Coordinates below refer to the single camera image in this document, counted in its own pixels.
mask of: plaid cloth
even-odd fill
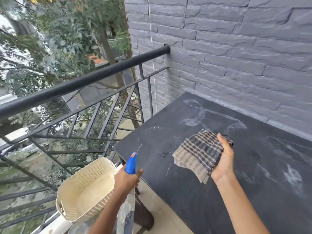
[[[199,181],[207,184],[208,178],[219,163],[223,147],[217,134],[209,130],[201,130],[186,138],[179,148],[172,154],[174,164],[191,169]]]

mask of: folded cloth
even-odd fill
[[[199,181],[207,184],[208,178],[215,166],[219,163],[223,152],[222,144],[217,134],[209,130],[201,130],[186,138],[172,154],[174,164],[192,170]]]

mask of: plastic basket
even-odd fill
[[[117,173],[115,165],[101,157],[65,180],[57,191],[56,207],[67,221],[87,221],[110,199]]]

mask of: black tabletop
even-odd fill
[[[234,233],[212,179],[174,164],[172,153],[201,129],[234,141],[235,174],[271,233],[311,233],[312,142],[184,93],[115,145],[127,160],[138,148],[142,178],[195,234]]]

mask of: brick wall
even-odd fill
[[[170,66],[151,78],[154,112],[189,91],[312,140],[312,0],[125,3],[134,55],[171,46],[143,64]]]

